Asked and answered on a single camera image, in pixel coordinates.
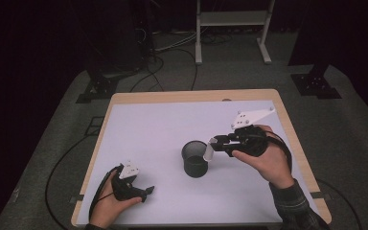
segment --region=white shelf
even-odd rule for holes
[[[267,11],[202,12],[201,26],[264,25]]]

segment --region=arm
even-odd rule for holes
[[[85,230],[106,229],[124,210],[142,201],[141,197],[124,201],[117,200],[115,195],[112,194],[111,180],[113,176],[115,176],[115,172],[106,180],[101,191],[101,198],[99,198],[98,203],[95,205],[91,219],[89,220],[89,224],[85,226]]]
[[[263,130],[272,131],[269,126]],[[310,208],[298,181],[292,178],[287,158],[276,145],[269,143],[259,157],[234,150],[233,156],[255,168],[269,182],[277,213],[283,219],[284,230],[329,229],[325,221]]]

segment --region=gray carpet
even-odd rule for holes
[[[269,33],[267,50],[273,60],[263,63],[256,44],[257,34],[237,34],[221,45],[203,45],[203,64],[197,67],[194,90],[274,88],[279,91],[301,145],[316,177],[336,187],[352,203],[363,229],[368,229],[368,107],[356,93],[349,79],[330,67],[326,79],[342,99],[318,100],[300,96],[290,74],[307,73],[311,66],[288,67],[297,34]],[[182,36],[160,34],[157,47],[163,47]],[[180,47],[194,53],[194,44]],[[196,73],[193,58],[182,51],[158,55],[163,68],[155,75],[165,91],[190,90]],[[160,61],[150,64],[155,70]],[[120,80],[117,92],[128,92],[142,77]],[[89,77],[76,76],[47,126],[28,167],[19,181],[19,194],[0,217],[0,229],[60,229],[45,205],[47,179],[60,157],[81,138],[95,116],[104,116],[109,100],[76,103]],[[147,78],[133,91],[160,91],[154,78]],[[67,228],[76,197],[95,147],[96,136],[85,137],[54,171],[48,190],[53,214]],[[327,197],[333,216],[334,230],[358,229],[355,216],[344,199],[329,186],[319,183]]]

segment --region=plaid sleeve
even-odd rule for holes
[[[310,207],[298,181],[286,189],[269,183],[277,213],[283,219],[283,230],[330,229],[328,224]]]

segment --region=black cup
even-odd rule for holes
[[[193,178],[202,177],[208,171],[208,162],[203,158],[207,145],[201,141],[187,143],[181,155],[184,160],[184,171]]]

